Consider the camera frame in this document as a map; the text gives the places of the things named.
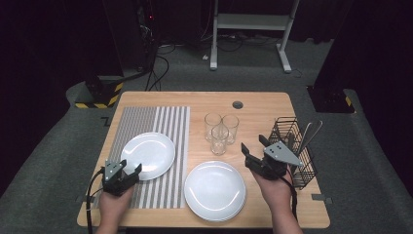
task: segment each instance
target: gray striped placemat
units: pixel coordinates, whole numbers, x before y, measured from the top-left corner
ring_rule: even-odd
[[[155,132],[169,137],[175,145],[175,159],[163,175],[136,185],[130,208],[167,209],[185,206],[183,185],[189,137],[189,106],[125,107],[109,154],[109,161],[120,162],[122,150],[134,137]],[[94,208],[98,207],[98,196]]]

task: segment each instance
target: white plate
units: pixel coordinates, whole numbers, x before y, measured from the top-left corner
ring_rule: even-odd
[[[185,199],[191,210],[208,221],[234,217],[245,201],[245,184],[231,165],[210,161],[198,165],[185,181]]]
[[[164,174],[175,158],[175,146],[169,137],[159,133],[145,133],[135,136],[122,150],[121,161],[126,159],[126,174],[142,164],[140,180],[149,180]]]

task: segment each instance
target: dark background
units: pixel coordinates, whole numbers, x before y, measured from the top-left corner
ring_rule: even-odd
[[[92,2],[84,1],[85,6],[93,6]],[[158,1],[163,36],[197,43],[197,35],[207,25],[211,27],[206,20],[209,2],[169,2],[176,5]],[[246,0],[220,1],[220,9],[232,13],[252,10],[258,14],[286,14],[291,4],[286,0],[262,2],[258,5]],[[408,171],[413,167],[412,153],[407,147],[413,130],[409,90],[413,79],[411,3],[366,0],[355,1],[353,7],[352,3],[301,1],[290,39],[314,38],[316,43],[336,39],[316,86],[332,92],[344,88],[357,91],[375,136],[412,194]],[[22,0],[1,5],[1,193],[43,136],[67,111],[70,103],[65,97],[66,90],[85,80],[85,73],[79,68],[85,65],[79,64],[85,57],[80,55],[93,54],[82,40],[75,45],[83,49],[79,54],[73,53],[76,16],[66,10],[62,0]],[[194,29],[178,28],[183,19],[177,14],[197,19],[192,24]],[[105,20],[105,14],[101,14],[99,25],[92,26],[107,26]],[[95,40],[111,36],[103,34],[94,35]],[[105,48],[108,54],[113,53],[112,49]]]

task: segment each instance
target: metal shelf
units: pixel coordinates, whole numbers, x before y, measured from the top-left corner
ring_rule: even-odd
[[[218,14],[218,0],[215,0],[214,18],[213,18],[213,37],[212,47],[210,50],[211,70],[218,68],[218,50],[217,50],[217,31],[218,28],[232,29],[257,29],[257,30],[278,30],[284,31],[282,42],[277,44],[277,52],[282,61],[282,68],[285,73],[291,72],[288,58],[285,54],[285,45],[288,41],[289,32],[294,22],[295,13],[300,0],[293,0],[291,12],[288,16],[270,16],[270,15],[246,15],[246,14]]]
[[[288,16],[219,14],[217,28],[285,30]]]

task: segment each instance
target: black wire basket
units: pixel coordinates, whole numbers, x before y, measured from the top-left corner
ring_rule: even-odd
[[[296,117],[280,117],[274,124],[269,141],[271,144],[282,141],[297,155],[302,135],[298,127]],[[291,166],[294,187],[303,189],[317,174],[316,166],[310,147],[307,145],[297,157],[303,162],[303,166]]]

